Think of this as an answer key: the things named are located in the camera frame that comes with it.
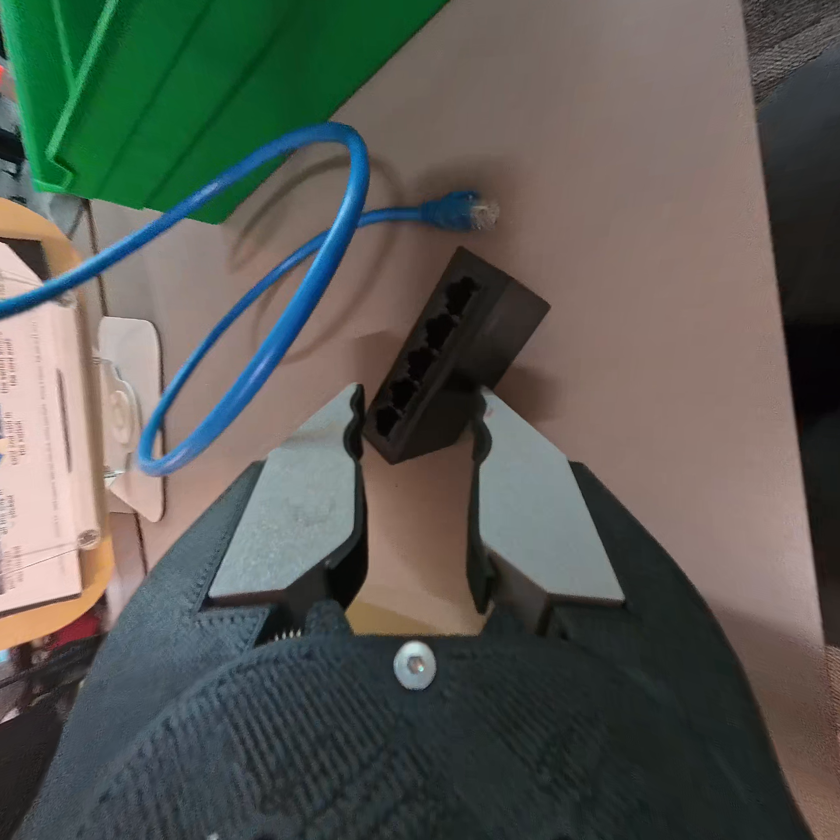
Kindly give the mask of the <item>green plastic bin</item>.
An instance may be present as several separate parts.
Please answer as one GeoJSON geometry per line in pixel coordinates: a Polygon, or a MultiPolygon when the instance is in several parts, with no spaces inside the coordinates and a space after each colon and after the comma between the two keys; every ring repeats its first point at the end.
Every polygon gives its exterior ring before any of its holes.
{"type": "Polygon", "coordinates": [[[35,187],[162,213],[330,119],[444,6],[2,2],[35,187]]]}

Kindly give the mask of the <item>instruction sheet on wooden stand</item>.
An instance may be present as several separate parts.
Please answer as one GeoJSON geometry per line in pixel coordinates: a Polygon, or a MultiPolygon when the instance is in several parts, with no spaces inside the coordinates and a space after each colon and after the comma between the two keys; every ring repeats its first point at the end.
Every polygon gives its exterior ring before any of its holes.
{"type": "MultiPolygon", "coordinates": [[[[2,199],[1,205],[2,236],[38,240],[53,276],[63,275],[83,262],[84,258],[70,239],[47,218],[7,199],[2,199]]],[[[95,548],[80,553],[83,583],[81,595],[72,600],[41,605],[3,616],[2,649],[14,648],[61,632],[64,627],[73,624],[80,616],[89,612],[104,595],[114,570],[114,551],[104,490],[98,490],[97,494],[101,540],[95,548]]]]}

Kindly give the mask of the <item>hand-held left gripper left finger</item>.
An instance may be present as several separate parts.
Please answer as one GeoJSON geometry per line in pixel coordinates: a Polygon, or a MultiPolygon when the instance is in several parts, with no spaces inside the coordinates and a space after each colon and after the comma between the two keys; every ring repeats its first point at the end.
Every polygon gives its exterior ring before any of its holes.
{"type": "Polygon", "coordinates": [[[364,388],[350,384],[268,454],[210,603],[351,605],[366,579],[363,425],[364,388]]]}

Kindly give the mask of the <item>black network switch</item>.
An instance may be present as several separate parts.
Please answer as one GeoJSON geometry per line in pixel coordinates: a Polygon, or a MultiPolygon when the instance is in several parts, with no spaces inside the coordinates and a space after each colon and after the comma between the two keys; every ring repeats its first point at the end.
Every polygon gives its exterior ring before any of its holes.
{"type": "Polygon", "coordinates": [[[364,436],[391,466],[458,441],[550,305],[458,247],[371,399],[364,436]]]}

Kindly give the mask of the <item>white stand base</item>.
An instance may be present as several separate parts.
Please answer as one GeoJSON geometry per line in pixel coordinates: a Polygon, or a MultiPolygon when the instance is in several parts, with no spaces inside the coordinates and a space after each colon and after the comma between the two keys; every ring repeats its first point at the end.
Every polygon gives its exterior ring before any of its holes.
{"type": "Polygon", "coordinates": [[[106,488],[148,522],[165,512],[164,480],[140,468],[138,449],[161,399],[161,343],[154,325],[104,317],[98,325],[98,384],[106,488]]]}

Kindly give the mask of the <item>person's black clothing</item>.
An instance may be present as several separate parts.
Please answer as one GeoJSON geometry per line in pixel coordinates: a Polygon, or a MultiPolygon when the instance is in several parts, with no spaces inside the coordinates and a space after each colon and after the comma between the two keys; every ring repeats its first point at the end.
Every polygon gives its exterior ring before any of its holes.
{"type": "Polygon", "coordinates": [[[759,111],[776,275],[826,643],[839,645],[839,48],[759,111]]]}

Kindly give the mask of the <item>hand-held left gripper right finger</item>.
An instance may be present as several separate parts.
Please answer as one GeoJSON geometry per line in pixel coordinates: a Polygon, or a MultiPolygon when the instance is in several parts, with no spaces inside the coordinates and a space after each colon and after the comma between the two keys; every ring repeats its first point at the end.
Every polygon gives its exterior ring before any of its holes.
{"type": "Polygon", "coordinates": [[[546,624],[562,603],[618,607],[623,589],[566,455],[492,390],[476,394],[466,576],[478,614],[546,624]]]}

